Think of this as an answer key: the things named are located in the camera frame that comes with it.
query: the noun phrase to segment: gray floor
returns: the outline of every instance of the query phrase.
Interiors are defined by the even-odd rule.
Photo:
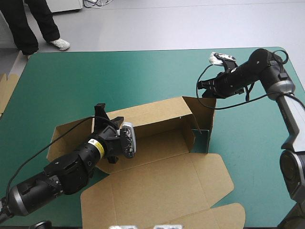
[[[17,58],[18,50],[16,49],[0,49],[0,74],[9,74],[13,64]]]
[[[54,19],[70,52],[280,46],[305,85],[304,12],[305,1],[292,0],[113,0]],[[27,15],[39,51],[56,52]],[[15,66],[21,73],[22,64]]]

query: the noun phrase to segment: box lid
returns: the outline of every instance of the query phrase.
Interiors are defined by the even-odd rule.
[[[218,154],[185,153],[109,175],[81,195],[84,229],[183,224],[185,229],[242,229],[244,208],[210,209],[234,185]]]
[[[0,117],[9,103],[18,80],[18,75],[11,74],[7,77],[6,74],[0,74]]]

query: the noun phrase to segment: foot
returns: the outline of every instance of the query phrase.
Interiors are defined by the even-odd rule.
[[[60,51],[66,51],[68,48],[70,48],[70,43],[60,38],[51,41],[50,43],[59,48]]]

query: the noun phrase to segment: open cardboard box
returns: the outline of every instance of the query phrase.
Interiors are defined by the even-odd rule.
[[[9,77],[6,74],[0,74],[0,117],[9,103],[10,97],[18,83],[19,76],[11,74]]]
[[[202,99],[215,107],[215,99]],[[242,229],[244,208],[230,204],[211,208],[230,193],[233,182],[218,154],[190,153],[192,129],[212,131],[214,111],[197,98],[176,97],[107,114],[124,116],[135,126],[137,152],[116,164],[102,159],[97,167],[110,174],[83,191],[84,229],[111,225],[183,224],[186,229]],[[53,139],[78,121],[56,127]],[[71,152],[92,131],[92,121],[81,124],[49,149],[47,158]]]

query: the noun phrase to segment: green table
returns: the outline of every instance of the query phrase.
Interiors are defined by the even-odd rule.
[[[212,51],[246,61],[255,48],[141,52],[38,53],[31,57],[0,120],[0,196],[16,168],[50,142],[54,127],[94,114],[96,103],[106,110],[195,96],[198,75]],[[305,93],[292,64],[285,65],[296,84],[296,96]],[[215,77],[210,68],[204,78]],[[257,83],[251,97],[264,94]],[[244,101],[244,94],[218,100],[218,106]],[[217,205],[240,202],[246,226],[275,226],[294,205],[279,167],[281,145],[288,136],[275,102],[267,98],[234,109],[217,111],[209,152],[219,153],[235,189]],[[31,161],[15,180],[42,171],[46,152]],[[106,175],[97,171],[91,184]],[[63,196],[27,217],[4,225],[30,225],[51,220],[54,226],[81,226],[80,194]]]

